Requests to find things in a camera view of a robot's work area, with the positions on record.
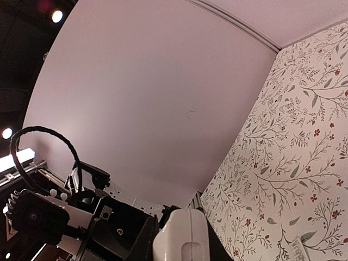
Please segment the white remote battery cover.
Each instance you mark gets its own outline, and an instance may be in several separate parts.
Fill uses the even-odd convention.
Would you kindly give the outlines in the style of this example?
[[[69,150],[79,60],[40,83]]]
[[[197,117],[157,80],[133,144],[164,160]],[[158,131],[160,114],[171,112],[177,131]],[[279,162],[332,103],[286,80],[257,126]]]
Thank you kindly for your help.
[[[310,261],[309,255],[299,237],[294,238],[294,240],[290,243],[290,247],[294,261]]]

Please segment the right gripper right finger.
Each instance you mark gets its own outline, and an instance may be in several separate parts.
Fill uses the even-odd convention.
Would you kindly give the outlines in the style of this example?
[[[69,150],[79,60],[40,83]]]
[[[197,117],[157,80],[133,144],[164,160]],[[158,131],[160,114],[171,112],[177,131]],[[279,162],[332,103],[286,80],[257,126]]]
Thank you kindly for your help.
[[[231,261],[230,255],[225,250],[220,239],[213,230],[210,222],[206,220],[209,236],[209,258],[211,261]]]

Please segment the white remote control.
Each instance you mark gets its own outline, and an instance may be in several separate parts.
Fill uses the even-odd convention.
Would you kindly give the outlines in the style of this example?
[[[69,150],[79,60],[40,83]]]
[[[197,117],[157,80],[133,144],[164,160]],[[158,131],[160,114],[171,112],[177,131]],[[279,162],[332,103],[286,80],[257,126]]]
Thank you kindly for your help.
[[[197,209],[174,210],[153,241],[155,261],[210,260],[208,223]]]

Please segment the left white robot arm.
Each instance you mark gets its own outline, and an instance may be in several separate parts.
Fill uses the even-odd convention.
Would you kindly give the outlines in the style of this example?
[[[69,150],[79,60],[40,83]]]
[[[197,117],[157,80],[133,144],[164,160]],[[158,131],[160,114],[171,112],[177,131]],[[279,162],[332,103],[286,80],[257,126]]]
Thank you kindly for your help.
[[[92,217],[75,260],[154,260],[154,239],[177,207],[131,196],[110,174],[90,164],[81,163],[80,169],[91,182],[84,182],[79,192],[79,168],[74,165],[65,188],[75,192],[73,206]]]

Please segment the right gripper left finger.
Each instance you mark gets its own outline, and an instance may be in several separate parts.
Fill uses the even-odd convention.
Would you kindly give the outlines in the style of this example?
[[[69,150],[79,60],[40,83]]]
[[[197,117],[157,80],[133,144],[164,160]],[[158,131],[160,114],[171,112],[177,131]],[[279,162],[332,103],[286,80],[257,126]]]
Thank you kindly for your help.
[[[156,215],[150,216],[138,234],[126,261],[152,261],[153,242],[158,233],[158,218]]]

